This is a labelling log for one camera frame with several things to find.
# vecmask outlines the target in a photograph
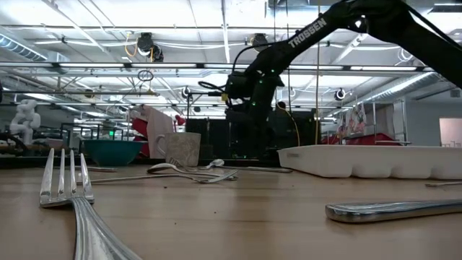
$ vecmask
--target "yellow cable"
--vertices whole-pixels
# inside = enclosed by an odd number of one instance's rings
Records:
[[[154,60],[152,59],[154,55],[154,47],[151,47],[151,63],[154,62]]]
[[[318,13],[321,13],[321,4],[318,2]],[[319,135],[319,112],[318,112],[318,93],[319,93],[319,60],[321,56],[321,42],[318,42],[318,64],[316,69],[316,115],[315,115],[315,122],[316,122],[316,130],[315,130],[315,144],[318,144],[318,135]]]
[[[300,146],[300,135],[298,134],[298,127],[297,127],[297,123],[295,122],[294,118],[292,117],[292,115],[290,114],[289,111],[287,111],[287,109],[284,109],[284,108],[281,108],[279,106],[278,103],[276,103],[276,106],[277,108],[283,110],[283,111],[286,111],[287,115],[289,115],[290,119],[292,119],[292,122],[294,122],[294,125],[295,125],[295,131],[297,132],[297,141],[298,141],[298,146]]]
[[[127,40],[126,40],[126,43],[128,42],[128,39],[130,38],[130,33],[127,34]],[[138,51],[138,38],[136,39],[136,43],[135,43],[135,52],[133,54],[129,53],[128,52],[128,46],[125,45],[125,52],[127,53],[128,56],[130,57],[134,57],[136,55],[136,52]]]

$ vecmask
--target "security camera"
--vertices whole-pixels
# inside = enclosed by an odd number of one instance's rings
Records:
[[[342,101],[345,98],[345,90],[340,88],[339,90],[335,91],[334,99],[337,101]]]

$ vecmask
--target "white robot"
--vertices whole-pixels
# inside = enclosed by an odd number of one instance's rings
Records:
[[[21,101],[21,104],[16,107],[16,116],[9,125],[12,134],[24,133],[22,142],[26,145],[32,144],[33,129],[40,127],[40,115],[35,112],[36,106],[35,100]]]

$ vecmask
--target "mug handle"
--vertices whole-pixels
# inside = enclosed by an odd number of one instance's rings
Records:
[[[165,152],[164,152],[164,150],[160,149],[160,146],[159,146],[159,141],[160,141],[161,139],[165,139],[165,135],[160,134],[160,135],[156,136],[156,139],[154,140],[154,143],[156,144],[156,149],[157,149],[157,151],[159,151],[159,153],[160,153],[163,157],[165,157]]]

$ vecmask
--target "ceiling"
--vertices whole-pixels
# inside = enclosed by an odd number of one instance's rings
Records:
[[[0,25],[3,30],[13,35],[22,43],[38,53],[47,55],[54,51],[67,57],[70,62],[147,62],[147,57],[136,54],[130,57],[125,47],[120,43],[134,42],[141,32],[151,32],[154,41],[160,45],[165,56],[165,63],[232,63],[236,55],[254,35],[266,33],[268,41],[285,40],[294,35],[296,29],[301,29],[317,17],[317,1],[287,0],[287,13],[283,6],[276,9],[267,8],[264,0],[55,0],[57,8],[83,31],[76,30],[69,19],[49,7],[46,0],[2,0],[0,6]],[[304,2],[305,9],[297,9],[297,4]],[[322,1],[321,11],[327,10],[335,1]],[[454,40],[462,40],[462,14],[435,14],[429,12],[435,2],[452,3],[455,1],[408,1],[430,22],[437,25],[444,33]],[[91,45],[89,37],[98,45]],[[348,48],[350,43],[361,37],[355,32],[337,30],[321,41],[319,48],[313,46],[300,54],[292,64],[314,65],[360,65],[360,66],[422,66],[418,60],[399,48],[363,35],[360,44]],[[134,45],[128,46],[128,52],[134,52]],[[257,52],[246,51],[239,59],[241,64],[249,64],[256,58]],[[0,52],[0,61],[27,61],[8,51]],[[173,73],[174,70],[162,72]],[[47,85],[56,86],[58,78],[46,77],[46,73],[38,74],[36,70],[17,69]],[[227,80],[229,70],[206,70],[206,76],[195,74],[193,77],[180,76],[155,77],[151,82],[145,82],[143,90],[148,88],[161,94],[155,96],[101,95],[94,97],[97,102],[123,100],[127,103],[184,103],[181,92],[188,86],[193,91],[205,92],[198,81],[207,81],[223,85]],[[292,87],[278,89],[277,97],[283,100],[291,98],[298,105],[314,105],[316,85],[319,91],[320,105],[342,105],[360,99],[373,90],[392,82],[395,79],[412,77],[413,74],[397,75],[393,73],[321,73],[318,83],[315,73],[286,73],[282,81]],[[66,84],[74,77],[61,75],[61,83]],[[66,90],[94,89],[97,91],[127,92],[133,87],[129,77],[82,77],[69,84]],[[334,92],[343,88],[347,93],[344,102],[334,100]],[[435,91],[437,85],[422,86],[420,92],[407,98],[415,98],[426,92]],[[447,99],[442,94],[431,97],[433,102]],[[218,97],[201,96],[196,104],[223,104]],[[177,110],[163,108],[165,113],[176,114]],[[223,108],[204,106],[200,115],[223,115]]]

